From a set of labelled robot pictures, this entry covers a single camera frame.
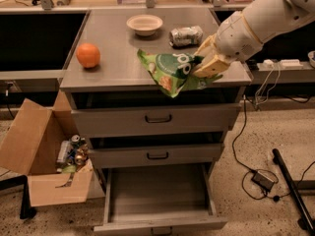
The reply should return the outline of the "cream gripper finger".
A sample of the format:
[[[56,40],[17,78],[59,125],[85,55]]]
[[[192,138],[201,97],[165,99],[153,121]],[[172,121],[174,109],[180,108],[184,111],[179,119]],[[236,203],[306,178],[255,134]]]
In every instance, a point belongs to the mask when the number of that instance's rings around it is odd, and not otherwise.
[[[225,71],[230,65],[230,60],[222,55],[205,57],[192,71],[198,78],[209,78]]]
[[[209,36],[194,53],[196,63],[208,63],[214,58],[213,37]]]

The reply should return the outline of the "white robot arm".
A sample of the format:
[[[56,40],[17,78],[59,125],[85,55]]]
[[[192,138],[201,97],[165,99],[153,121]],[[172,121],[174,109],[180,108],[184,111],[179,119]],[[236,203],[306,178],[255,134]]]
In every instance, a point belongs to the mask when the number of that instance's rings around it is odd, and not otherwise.
[[[315,20],[315,0],[254,0],[224,20],[198,50],[203,58],[192,74],[209,78],[246,61],[274,37],[302,28]]]

